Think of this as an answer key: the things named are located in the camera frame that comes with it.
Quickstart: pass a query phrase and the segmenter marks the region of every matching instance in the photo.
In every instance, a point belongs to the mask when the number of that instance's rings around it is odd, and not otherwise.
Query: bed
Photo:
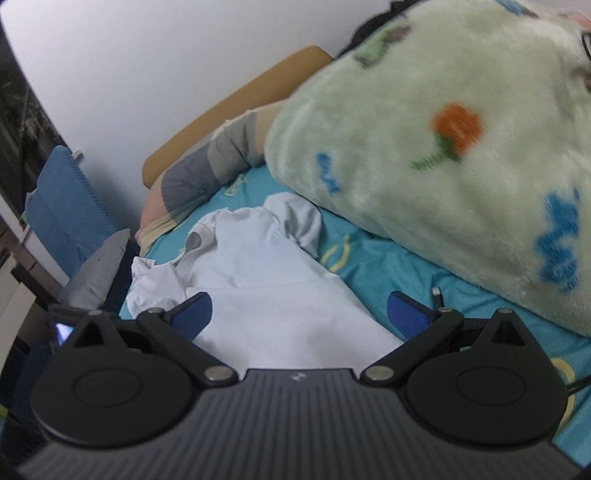
[[[158,176],[198,140],[225,120],[289,97],[289,95],[332,58],[318,47],[293,54],[271,70],[197,118],[149,157],[143,169],[144,184],[151,187]],[[208,202],[195,208],[171,231],[159,237],[146,257],[157,264],[178,256],[191,227],[205,214],[221,208],[230,210],[259,206],[268,195],[290,191],[276,182],[262,165],[240,174],[224,185]],[[402,335],[387,316],[387,298],[399,290],[422,304],[430,305],[431,288],[441,288],[446,305],[465,316],[489,317],[496,309],[510,306],[521,316],[561,372],[565,382],[591,373],[591,339],[564,330],[488,291],[469,284],[396,243],[369,234],[350,222],[322,210],[323,230],[319,261],[339,275],[381,325]],[[130,318],[126,305],[122,318]],[[556,445],[580,465],[591,462],[591,391],[587,388],[569,398]]]

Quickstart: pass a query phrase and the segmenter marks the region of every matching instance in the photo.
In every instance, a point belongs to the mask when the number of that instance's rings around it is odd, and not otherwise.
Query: blue towel
[[[25,214],[31,229],[70,278],[107,238],[121,230],[70,151],[61,145],[47,159]]]

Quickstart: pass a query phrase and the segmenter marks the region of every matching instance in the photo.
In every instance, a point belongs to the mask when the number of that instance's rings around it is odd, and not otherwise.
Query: pillow
[[[279,182],[591,336],[591,46],[526,0],[431,0],[296,91]]]
[[[197,142],[150,188],[136,239],[145,255],[153,243],[238,174],[262,162],[267,131],[284,102],[248,110]]]
[[[69,307],[118,313],[131,285],[131,262],[139,253],[130,234],[126,229],[107,238],[62,290],[58,301]]]

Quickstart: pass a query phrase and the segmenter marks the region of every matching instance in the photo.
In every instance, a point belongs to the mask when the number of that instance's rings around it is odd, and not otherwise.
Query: fluffy blanket
[[[294,94],[268,134],[268,167],[369,232],[589,336],[583,24],[521,0],[420,4]]]

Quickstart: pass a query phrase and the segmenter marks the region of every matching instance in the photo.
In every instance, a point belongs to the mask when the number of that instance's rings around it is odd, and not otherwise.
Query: orange flower pattern
[[[417,170],[434,168],[448,159],[460,162],[482,136],[478,115],[459,103],[450,103],[437,113],[431,121],[431,129],[437,136],[439,151],[413,162]]]

